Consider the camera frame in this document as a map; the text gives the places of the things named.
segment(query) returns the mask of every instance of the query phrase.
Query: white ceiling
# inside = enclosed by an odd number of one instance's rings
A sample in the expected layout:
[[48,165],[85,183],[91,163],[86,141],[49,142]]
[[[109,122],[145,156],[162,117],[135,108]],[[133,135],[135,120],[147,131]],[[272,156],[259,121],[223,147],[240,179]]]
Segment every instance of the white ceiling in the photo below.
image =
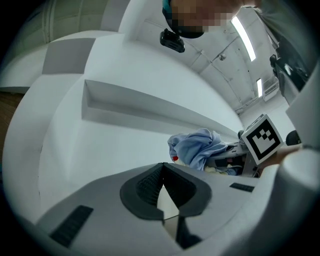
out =
[[[239,34],[231,22],[225,27],[215,27],[196,39],[183,39],[185,52],[178,53],[160,44],[160,33],[168,28],[159,6],[140,27],[137,40],[152,45],[160,51],[178,59],[202,76],[234,109],[237,110],[258,95],[256,81],[262,78],[266,89],[275,83],[269,57],[274,54],[264,25],[252,8],[242,8],[237,17],[245,28],[256,59],[251,62]],[[218,56],[224,53],[225,60]]]

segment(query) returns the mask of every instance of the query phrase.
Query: ceiling light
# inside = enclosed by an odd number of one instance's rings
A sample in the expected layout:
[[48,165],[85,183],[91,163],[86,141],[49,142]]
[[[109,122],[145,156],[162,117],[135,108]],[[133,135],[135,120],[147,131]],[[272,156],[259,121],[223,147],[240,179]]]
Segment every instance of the ceiling light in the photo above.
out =
[[260,98],[262,96],[262,80],[259,79],[258,81],[256,81],[256,84],[258,86],[258,96]]
[[231,20],[232,24],[234,25],[235,29],[238,31],[246,50],[248,51],[248,54],[250,56],[251,61],[253,62],[256,59],[256,54],[254,51],[254,48],[252,47],[251,41],[248,37],[248,34],[244,28],[244,26],[242,26],[240,20],[238,19],[238,17],[234,17]]

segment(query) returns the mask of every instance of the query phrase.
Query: black camera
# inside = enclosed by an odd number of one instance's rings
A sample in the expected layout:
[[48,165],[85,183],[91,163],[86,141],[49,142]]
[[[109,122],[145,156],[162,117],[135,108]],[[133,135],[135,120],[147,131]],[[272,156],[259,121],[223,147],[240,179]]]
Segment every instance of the black camera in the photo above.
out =
[[169,31],[167,28],[160,34],[160,43],[178,53],[184,53],[185,43],[179,35]]

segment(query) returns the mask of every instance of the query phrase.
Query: wooden floor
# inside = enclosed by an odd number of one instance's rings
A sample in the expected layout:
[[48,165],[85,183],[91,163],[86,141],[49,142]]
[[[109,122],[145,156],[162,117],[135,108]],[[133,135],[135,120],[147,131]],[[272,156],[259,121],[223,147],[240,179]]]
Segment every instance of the wooden floor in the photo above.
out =
[[10,121],[22,100],[24,94],[10,92],[0,92],[0,163],[2,164],[2,154],[5,138]]

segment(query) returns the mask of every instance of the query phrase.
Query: light blue towel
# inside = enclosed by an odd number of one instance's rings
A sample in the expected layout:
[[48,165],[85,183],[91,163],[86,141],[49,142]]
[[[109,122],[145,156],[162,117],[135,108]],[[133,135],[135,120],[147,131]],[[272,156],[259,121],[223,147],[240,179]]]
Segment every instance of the light blue towel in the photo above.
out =
[[178,134],[168,140],[170,157],[178,157],[191,168],[203,171],[207,158],[226,151],[227,145],[215,131],[201,128],[194,133]]

